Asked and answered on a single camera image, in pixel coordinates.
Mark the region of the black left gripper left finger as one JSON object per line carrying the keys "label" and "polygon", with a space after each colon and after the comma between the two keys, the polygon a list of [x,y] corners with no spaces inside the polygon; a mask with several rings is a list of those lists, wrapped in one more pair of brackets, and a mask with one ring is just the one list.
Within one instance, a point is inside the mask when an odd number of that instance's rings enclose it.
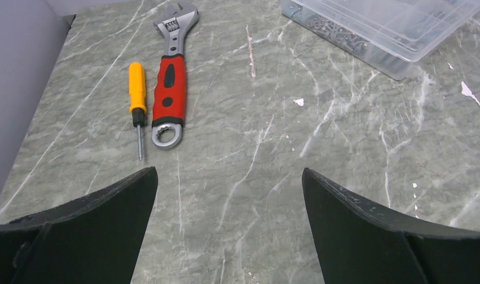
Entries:
{"label": "black left gripper left finger", "polygon": [[130,283],[158,186],[147,167],[0,224],[0,283]]}

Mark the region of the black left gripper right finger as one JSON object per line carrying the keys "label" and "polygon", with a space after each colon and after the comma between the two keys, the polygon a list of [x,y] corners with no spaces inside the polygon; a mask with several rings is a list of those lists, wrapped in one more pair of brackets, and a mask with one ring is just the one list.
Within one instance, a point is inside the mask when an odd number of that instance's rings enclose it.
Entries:
{"label": "black left gripper right finger", "polygon": [[400,213],[306,168],[302,189],[325,283],[480,283],[480,232]]}

